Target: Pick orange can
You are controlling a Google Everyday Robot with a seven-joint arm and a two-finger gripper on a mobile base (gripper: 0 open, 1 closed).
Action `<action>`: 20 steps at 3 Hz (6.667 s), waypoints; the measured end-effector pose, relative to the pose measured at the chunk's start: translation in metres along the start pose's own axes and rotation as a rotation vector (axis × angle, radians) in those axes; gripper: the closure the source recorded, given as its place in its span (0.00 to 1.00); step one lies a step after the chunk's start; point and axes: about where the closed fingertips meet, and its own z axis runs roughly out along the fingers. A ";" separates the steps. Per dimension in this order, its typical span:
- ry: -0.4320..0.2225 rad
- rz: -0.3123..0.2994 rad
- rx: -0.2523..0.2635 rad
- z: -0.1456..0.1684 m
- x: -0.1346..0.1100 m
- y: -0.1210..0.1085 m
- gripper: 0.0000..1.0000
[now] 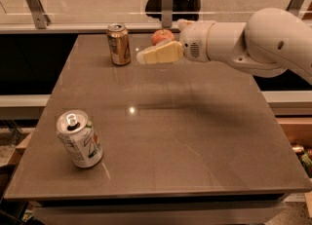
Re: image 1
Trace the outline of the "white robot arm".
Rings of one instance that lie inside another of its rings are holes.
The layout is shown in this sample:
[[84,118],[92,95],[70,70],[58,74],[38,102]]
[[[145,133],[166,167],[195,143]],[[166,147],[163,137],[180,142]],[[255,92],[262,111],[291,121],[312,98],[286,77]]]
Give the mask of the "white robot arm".
[[141,64],[218,61],[258,77],[290,70],[312,84],[312,28],[275,8],[254,13],[246,22],[177,22],[179,39],[169,38],[136,55]]

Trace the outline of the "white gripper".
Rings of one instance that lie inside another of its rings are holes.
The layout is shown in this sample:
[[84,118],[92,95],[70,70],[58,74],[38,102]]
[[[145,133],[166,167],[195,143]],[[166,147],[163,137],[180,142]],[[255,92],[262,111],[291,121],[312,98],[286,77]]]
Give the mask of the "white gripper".
[[179,42],[166,39],[155,46],[139,52],[136,59],[140,64],[171,63],[184,56],[190,61],[209,62],[207,40],[214,21],[179,19]]

